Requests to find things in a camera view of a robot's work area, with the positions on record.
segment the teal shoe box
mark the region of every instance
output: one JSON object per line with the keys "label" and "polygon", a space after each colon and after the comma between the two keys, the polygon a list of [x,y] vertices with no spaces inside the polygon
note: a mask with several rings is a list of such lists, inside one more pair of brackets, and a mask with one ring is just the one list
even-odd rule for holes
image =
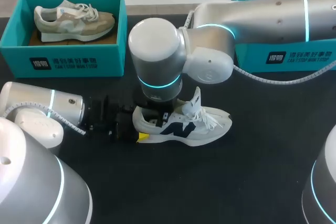
{"label": "teal shoe box", "polygon": [[0,51],[16,78],[120,77],[124,73],[127,13],[124,0],[68,0],[112,13],[116,44],[28,46],[36,6],[55,8],[63,0],[18,0],[0,41]]}
{"label": "teal shoe box", "polygon": [[[236,55],[239,66],[250,73],[316,71],[336,60],[336,39],[277,45],[238,44]],[[270,63],[273,59],[279,63]]]}

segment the yellow tag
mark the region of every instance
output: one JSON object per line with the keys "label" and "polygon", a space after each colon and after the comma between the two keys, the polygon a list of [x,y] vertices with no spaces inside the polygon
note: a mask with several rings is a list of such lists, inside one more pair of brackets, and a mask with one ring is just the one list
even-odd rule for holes
{"label": "yellow tag", "polygon": [[139,132],[139,139],[137,140],[137,142],[146,140],[148,137],[149,137],[148,134]]}

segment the navy n logo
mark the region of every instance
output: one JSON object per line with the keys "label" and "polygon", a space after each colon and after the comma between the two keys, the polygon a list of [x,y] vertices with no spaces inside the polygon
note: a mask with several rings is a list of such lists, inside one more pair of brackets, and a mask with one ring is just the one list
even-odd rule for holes
{"label": "navy n logo", "polygon": [[187,127],[183,130],[183,123],[171,123],[163,132],[162,135],[169,135],[173,133],[174,136],[188,137],[189,134],[196,128],[195,124],[190,122]]}

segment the shoelace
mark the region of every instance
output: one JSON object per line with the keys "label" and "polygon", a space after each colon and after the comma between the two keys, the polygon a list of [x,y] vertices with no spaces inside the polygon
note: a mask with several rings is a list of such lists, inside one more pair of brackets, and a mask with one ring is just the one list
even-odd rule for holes
{"label": "shoelace", "polygon": [[208,130],[213,130],[217,125],[223,128],[220,123],[209,115],[204,108],[201,108],[193,116],[188,116],[190,122],[203,122]]}
{"label": "shoelace", "polygon": [[79,16],[75,17],[87,19],[87,21],[96,21],[99,18],[97,9],[92,8],[91,4],[76,4],[75,8],[78,9]]}

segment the shoe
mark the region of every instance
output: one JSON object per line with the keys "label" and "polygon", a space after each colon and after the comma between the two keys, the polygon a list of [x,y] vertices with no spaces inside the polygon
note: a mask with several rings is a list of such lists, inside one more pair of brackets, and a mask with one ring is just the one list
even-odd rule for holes
{"label": "shoe", "polygon": [[196,88],[191,101],[177,101],[174,112],[162,127],[156,126],[157,112],[136,107],[133,125],[141,134],[139,143],[180,141],[189,146],[200,146],[221,138],[231,128],[230,115],[219,109],[201,106],[201,90]]}
{"label": "shoe", "polygon": [[116,22],[110,13],[99,12],[86,4],[64,0],[53,9],[36,6],[34,21],[42,42],[76,39],[92,41],[101,38]]}

